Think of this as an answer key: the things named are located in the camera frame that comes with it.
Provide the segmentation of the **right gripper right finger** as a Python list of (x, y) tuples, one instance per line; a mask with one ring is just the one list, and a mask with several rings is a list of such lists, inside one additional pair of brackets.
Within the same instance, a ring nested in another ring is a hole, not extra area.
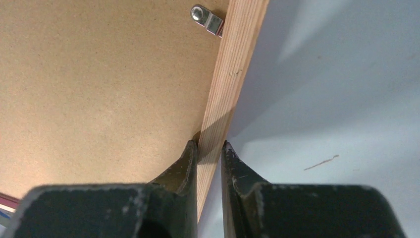
[(403, 238), (391, 206), (365, 185), (270, 183), (229, 142), (221, 151), (227, 238)]

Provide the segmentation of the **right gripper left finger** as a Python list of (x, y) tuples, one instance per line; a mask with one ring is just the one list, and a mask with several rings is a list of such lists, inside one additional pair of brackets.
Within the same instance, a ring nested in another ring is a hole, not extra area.
[(4, 238), (195, 238), (197, 160), (194, 141), (147, 183), (60, 184), (31, 189)]

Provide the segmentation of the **brown cardboard backing board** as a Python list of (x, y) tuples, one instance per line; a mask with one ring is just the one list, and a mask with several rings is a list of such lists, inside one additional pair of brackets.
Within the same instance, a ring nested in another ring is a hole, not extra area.
[(148, 182), (200, 129), (220, 38), (195, 0), (3, 0), (0, 190)]

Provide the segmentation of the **orange wooden picture frame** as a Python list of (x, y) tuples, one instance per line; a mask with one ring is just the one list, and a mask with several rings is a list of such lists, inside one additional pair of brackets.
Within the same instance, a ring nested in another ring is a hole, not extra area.
[(231, 0), (228, 5), (198, 141), (198, 218), (205, 205), (268, 4), (268, 0)]

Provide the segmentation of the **silver metal frame clip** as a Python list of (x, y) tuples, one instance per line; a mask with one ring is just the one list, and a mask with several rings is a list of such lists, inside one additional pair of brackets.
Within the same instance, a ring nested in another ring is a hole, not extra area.
[(194, 22), (204, 27), (212, 35), (222, 37), (224, 20), (213, 14), (202, 5), (194, 5), (190, 10), (190, 16)]

